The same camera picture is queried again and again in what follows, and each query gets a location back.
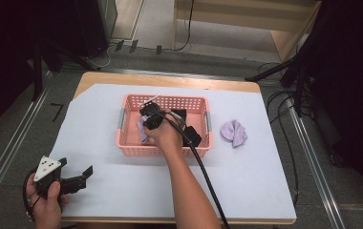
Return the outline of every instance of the basket handle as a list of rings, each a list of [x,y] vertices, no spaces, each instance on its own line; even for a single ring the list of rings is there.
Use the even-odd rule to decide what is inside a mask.
[[[212,132],[211,117],[210,117],[209,111],[206,111],[205,112],[205,119],[206,119],[206,122],[207,122],[207,130],[208,130],[208,132]]]
[[[124,117],[125,117],[125,109],[122,108],[121,113],[119,114],[119,120],[118,120],[118,125],[117,125],[118,129],[122,130],[122,127],[124,125]]]

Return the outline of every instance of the lavender cloth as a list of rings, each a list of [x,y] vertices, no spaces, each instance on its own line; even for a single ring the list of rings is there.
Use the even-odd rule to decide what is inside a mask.
[[[140,136],[140,142],[145,143],[149,140],[149,136],[145,134],[143,131],[143,122],[148,119],[149,116],[141,116],[140,119],[137,122],[138,129],[139,129],[139,136]]]
[[[244,144],[247,139],[245,127],[237,120],[226,122],[221,128],[221,135],[232,141],[233,148]]]

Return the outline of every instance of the hand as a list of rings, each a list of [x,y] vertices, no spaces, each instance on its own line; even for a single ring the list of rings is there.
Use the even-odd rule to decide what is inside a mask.
[[[27,198],[31,199],[33,206],[33,215],[35,217],[35,227],[37,229],[57,229],[60,228],[61,220],[61,210],[57,202],[57,198],[60,192],[60,183],[55,181],[51,184],[48,190],[48,199],[39,198],[36,193],[35,182],[33,177],[35,174],[31,174],[29,180],[27,181]],[[69,203],[69,200],[62,196],[61,201],[63,203]]]
[[[178,123],[172,115],[167,114],[166,117],[176,124]],[[157,129],[149,130],[144,127],[143,130],[146,135],[154,138],[156,145],[161,149],[164,156],[182,150],[182,135],[166,119]]]

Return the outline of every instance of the forearm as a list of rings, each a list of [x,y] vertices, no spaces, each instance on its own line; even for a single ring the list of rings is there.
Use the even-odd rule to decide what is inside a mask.
[[[221,228],[208,197],[191,173],[182,152],[169,154],[166,160],[178,228]]]

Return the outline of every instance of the metal bar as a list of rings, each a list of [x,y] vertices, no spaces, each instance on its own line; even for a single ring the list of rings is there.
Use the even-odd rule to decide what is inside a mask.
[[[3,154],[0,156],[0,184],[5,176],[6,172],[8,171],[14,157],[21,146],[21,143],[24,140],[29,128],[32,125],[36,115],[39,112],[40,107],[42,106],[47,92],[50,88],[51,80],[48,80],[48,83],[43,90],[42,94],[38,97],[37,100],[32,102],[29,109],[27,110],[24,117],[21,119],[20,124],[18,125],[17,129],[15,130],[14,134],[11,137],[7,147],[5,148]]]
[[[322,171],[322,168],[318,162],[316,153],[313,150],[312,144],[310,143],[310,138],[307,134],[303,118],[298,117],[294,109],[292,109],[292,99],[288,99],[287,103],[290,107],[289,113],[291,115],[295,129],[297,130],[298,136],[300,137],[301,144],[303,145],[307,161],[310,165],[310,170],[315,180],[316,187],[318,188],[319,195],[321,196],[322,202],[324,203],[325,210],[327,211],[328,218],[331,222],[331,226],[334,229],[345,229],[345,222],[340,215],[339,207],[333,196],[330,185],[324,176],[324,172]]]

